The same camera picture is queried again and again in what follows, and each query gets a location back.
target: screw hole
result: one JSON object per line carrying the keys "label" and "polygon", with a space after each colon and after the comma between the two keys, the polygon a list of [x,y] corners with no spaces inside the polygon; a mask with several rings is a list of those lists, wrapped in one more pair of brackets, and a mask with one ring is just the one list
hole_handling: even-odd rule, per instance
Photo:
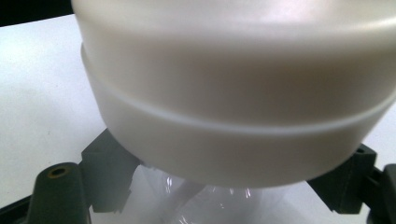
{"label": "screw hole", "polygon": [[48,177],[51,179],[59,178],[63,175],[66,175],[67,173],[69,173],[69,169],[67,167],[65,166],[55,167],[49,171]]}

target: white surface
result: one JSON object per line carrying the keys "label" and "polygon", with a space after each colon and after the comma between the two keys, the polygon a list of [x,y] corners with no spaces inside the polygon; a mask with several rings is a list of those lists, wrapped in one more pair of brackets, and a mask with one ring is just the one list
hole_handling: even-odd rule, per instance
{"label": "white surface", "polygon": [[[29,195],[36,175],[62,161],[80,161],[104,128],[79,56],[74,16],[0,28],[0,207]],[[396,107],[364,143],[378,152],[377,166],[396,162]],[[145,186],[141,174],[135,186]],[[133,193],[130,203],[149,193]],[[131,209],[139,223],[142,208]],[[115,223],[117,215],[94,214],[93,224]],[[332,214],[305,183],[292,186],[262,223],[358,224],[358,216]]]}

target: black mount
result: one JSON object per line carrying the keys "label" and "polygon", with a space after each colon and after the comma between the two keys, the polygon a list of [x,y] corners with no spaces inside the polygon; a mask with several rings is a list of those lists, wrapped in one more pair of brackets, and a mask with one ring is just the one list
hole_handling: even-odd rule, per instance
{"label": "black mount", "polygon": [[[121,212],[140,160],[108,130],[82,153],[82,162],[53,165],[42,171],[32,196],[0,209],[0,223],[83,224],[93,212]],[[376,153],[361,145],[346,162],[308,184],[339,214],[358,214],[363,203],[368,224],[396,224],[396,164],[383,172],[374,167]]]}

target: transparent plastic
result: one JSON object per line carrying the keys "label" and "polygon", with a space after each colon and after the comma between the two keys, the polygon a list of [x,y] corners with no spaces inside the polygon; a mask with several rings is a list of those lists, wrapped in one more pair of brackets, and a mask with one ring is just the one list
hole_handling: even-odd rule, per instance
{"label": "transparent plastic", "polygon": [[153,168],[141,169],[157,199],[156,206],[142,218],[150,224],[258,224],[289,188],[222,188],[193,183]]}

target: white cylindrical object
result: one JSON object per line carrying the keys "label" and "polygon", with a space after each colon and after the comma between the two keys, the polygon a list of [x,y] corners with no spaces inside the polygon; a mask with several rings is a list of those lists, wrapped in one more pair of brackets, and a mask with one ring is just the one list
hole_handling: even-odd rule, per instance
{"label": "white cylindrical object", "polygon": [[141,160],[198,183],[321,175],[395,98],[390,0],[73,6],[108,129]]}

